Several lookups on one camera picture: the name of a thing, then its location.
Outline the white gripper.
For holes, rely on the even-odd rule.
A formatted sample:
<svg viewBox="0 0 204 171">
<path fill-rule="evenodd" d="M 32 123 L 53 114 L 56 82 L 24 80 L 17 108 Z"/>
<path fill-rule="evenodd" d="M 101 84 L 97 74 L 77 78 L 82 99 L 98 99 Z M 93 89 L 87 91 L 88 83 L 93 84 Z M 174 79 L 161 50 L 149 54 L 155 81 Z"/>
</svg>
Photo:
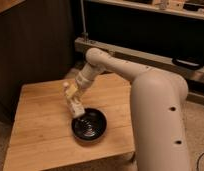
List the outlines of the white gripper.
<svg viewBox="0 0 204 171">
<path fill-rule="evenodd" d="M 66 90 L 66 97 L 71 99 L 74 95 L 80 99 L 81 96 L 90 88 L 99 74 L 99 68 L 91 64 L 86 64 L 75 77 L 75 83 L 71 84 Z"/>
</svg>

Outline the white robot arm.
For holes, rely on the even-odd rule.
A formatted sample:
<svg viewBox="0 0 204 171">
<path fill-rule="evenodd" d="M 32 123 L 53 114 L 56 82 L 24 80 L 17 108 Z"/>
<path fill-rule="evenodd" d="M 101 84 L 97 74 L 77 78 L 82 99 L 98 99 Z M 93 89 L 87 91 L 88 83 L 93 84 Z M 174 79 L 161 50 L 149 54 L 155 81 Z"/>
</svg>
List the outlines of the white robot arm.
<svg viewBox="0 0 204 171">
<path fill-rule="evenodd" d="M 131 83 L 138 171 L 192 171 L 181 109 L 188 95 L 186 80 L 169 71 L 115 58 L 98 48 L 88 49 L 86 60 L 75 82 L 64 85 L 72 116 L 84 115 L 81 96 L 97 75 L 110 70 Z"/>
</svg>

